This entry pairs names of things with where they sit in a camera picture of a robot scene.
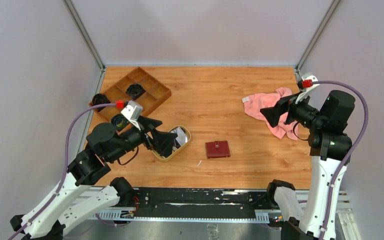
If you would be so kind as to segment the beige oval tray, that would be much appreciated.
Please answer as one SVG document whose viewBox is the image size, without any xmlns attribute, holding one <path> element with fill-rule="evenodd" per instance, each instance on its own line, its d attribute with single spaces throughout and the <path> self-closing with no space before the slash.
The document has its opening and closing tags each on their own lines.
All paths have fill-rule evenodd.
<svg viewBox="0 0 384 240">
<path fill-rule="evenodd" d="M 192 140 L 191 132 L 183 125 L 176 125 L 171 130 L 171 133 L 176 133 L 177 137 L 173 141 L 172 152 L 168 157 L 159 155 L 155 150 L 151 152 L 156 157 L 156 159 L 162 163 L 169 162 L 174 158 L 178 153 L 185 149 Z"/>
</svg>

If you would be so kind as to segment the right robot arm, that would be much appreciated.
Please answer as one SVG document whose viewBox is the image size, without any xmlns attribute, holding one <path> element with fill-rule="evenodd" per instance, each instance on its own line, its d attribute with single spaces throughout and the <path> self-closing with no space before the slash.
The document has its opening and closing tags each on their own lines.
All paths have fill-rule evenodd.
<svg viewBox="0 0 384 240">
<path fill-rule="evenodd" d="M 321 109 L 316 109 L 306 99 L 296 102 L 297 98 L 297 94 L 282 97 L 260 112 L 271 127 L 287 114 L 286 122 L 296 121 L 309 129 L 311 184 L 306 206 L 300 206 L 292 183 L 278 179 L 268 184 L 265 201 L 270 208 L 281 211 L 281 239 L 334 240 L 340 179 L 347 170 L 342 161 L 349 160 L 346 154 L 353 145 L 344 130 L 356 100 L 347 92 L 332 90 Z"/>
</svg>

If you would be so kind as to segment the red leather card holder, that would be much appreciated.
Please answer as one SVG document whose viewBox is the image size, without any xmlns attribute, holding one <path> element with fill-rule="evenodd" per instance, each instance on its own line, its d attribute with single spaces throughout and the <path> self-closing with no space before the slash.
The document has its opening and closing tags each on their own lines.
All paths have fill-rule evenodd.
<svg viewBox="0 0 384 240">
<path fill-rule="evenodd" d="M 228 158 L 231 156 L 227 140 L 217 140 L 205 143 L 205 152 L 208 159 Z"/>
</svg>

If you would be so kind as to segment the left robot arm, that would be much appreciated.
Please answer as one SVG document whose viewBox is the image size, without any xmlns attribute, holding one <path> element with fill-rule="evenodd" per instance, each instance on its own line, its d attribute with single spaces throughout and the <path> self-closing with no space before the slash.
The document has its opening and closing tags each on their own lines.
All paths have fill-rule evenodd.
<svg viewBox="0 0 384 240">
<path fill-rule="evenodd" d="M 49 195 L 31 212 L 11 218 L 15 233 L 22 233 L 25 240 L 61 240 L 93 214 L 116 205 L 129 206 L 134 189 L 124 177 L 114 178 L 81 203 L 73 202 L 110 172 L 110 163 L 138 150 L 140 145 L 161 157 L 172 154 L 176 133 L 157 130 L 162 122 L 148 117 L 140 116 L 138 124 L 139 128 L 133 126 L 121 134 L 111 123 L 98 124 L 86 137 L 85 149 L 66 165 L 63 177 Z"/>
</svg>

